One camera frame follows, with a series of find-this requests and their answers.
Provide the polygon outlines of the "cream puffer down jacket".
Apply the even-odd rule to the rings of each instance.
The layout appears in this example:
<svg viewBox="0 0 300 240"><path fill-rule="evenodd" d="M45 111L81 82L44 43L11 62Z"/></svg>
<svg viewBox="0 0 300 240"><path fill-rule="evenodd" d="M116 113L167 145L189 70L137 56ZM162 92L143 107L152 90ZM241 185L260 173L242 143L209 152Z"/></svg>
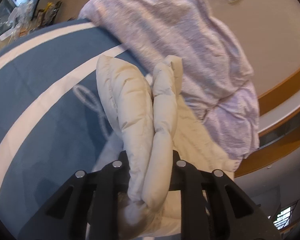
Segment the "cream puffer down jacket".
<svg viewBox="0 0 300 240"><path fill-rule="evenodd" d="M170 191L173 152L197 169L233 177L238 162L210 137L181 96L183 64L170 55L148 83L133 64L101 56L97 91L113 129L95 165L102 169L126 151L130 180L119 195L119 239L175 235L181 230L181 197Z"/></svg>

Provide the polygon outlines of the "window with grille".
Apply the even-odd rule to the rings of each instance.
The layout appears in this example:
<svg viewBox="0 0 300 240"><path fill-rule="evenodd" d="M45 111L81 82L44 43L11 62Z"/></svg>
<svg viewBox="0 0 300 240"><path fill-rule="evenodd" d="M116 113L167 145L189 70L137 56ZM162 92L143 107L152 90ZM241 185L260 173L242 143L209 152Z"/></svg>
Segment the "window with grille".
<svg viewBox="0 0 300 240"><path fill-rule="evenodd" d="M273 224L279 231L288 229L300 219L300 198L291 204L282 207L273 216Z"/></svg>

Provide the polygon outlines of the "blue white music-note bedsheet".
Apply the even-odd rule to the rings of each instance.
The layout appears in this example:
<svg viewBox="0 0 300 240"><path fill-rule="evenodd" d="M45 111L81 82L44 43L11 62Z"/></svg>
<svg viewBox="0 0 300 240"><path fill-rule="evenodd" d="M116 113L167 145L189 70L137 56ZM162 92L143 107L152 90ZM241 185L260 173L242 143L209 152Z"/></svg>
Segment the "blue white music-note bedsheet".
<svg viewBox="0 0 300 240"><path fill-rule="evenodd" d="M55 24L0 51L0 220L17 236L76 171L94 171L120 144L100 103L101 55L139 66L87 20Z"/></svg>

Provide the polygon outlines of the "lilac floral duvet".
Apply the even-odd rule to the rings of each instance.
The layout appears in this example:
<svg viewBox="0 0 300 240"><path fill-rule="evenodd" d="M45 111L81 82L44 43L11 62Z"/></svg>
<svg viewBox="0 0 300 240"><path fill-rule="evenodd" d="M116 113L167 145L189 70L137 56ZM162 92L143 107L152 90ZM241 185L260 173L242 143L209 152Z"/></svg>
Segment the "lilac floral duvet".
<svg viewBox="0 0 300 240"><path fill-rule="evenodd" d="M212 139L231 159L258 149L253 68L206 0L89 0L78 16L107 29L149 72L180 57L182 96Z"/></svg>

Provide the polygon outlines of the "cluttered glass side table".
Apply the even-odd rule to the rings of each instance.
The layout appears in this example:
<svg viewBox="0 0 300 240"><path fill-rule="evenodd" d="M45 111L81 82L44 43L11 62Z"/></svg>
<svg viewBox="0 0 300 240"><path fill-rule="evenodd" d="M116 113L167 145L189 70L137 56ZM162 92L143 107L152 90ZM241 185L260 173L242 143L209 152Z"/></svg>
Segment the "cluttered glass side table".
<svg viewBox="0 0 300 240"><path fill-rule="evenodd" d="M0 50L16 39L53 25L62 5L41 0L0 0Z"/></svg>

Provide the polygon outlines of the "orange wooden bed frame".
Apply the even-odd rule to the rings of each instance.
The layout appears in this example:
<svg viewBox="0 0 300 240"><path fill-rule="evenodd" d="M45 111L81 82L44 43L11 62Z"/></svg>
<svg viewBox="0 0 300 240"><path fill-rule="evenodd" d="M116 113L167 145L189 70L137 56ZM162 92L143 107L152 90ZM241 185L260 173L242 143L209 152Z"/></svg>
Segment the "orange wooden bed frame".
<svg viewBox="0 0 300 240"><path fill-rule="evenodd" d="M242 161L235 178L271 166L300 146L300 68L258 101L260 147Z"/></svg>

